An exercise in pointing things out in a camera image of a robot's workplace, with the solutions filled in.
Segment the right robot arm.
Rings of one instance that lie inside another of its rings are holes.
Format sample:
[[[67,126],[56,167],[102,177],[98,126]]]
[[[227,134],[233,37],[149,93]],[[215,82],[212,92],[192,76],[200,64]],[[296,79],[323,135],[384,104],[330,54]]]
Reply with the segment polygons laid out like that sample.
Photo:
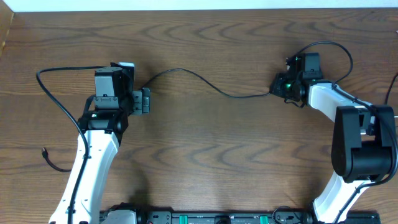
[[[348,211],[359,196],[397,172],[394,111],[360,100],[324,79],[318,53],[297,53],[285,63],[287,70],[275,76],[269,93],[299,108],[316,109],[334,123],[333,174],[312,203],[313,221],[351,222]]]

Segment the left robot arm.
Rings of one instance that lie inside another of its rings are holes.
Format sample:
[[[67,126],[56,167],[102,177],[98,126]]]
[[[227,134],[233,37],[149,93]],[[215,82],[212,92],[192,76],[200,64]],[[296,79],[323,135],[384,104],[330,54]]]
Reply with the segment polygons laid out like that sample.
[[[134,90],[133,63],[95,70],[95,91],[78,119],[78,147],[62,199],[50,223],[99,223],[104,188],[130,115],[150,111],[150,90]]]

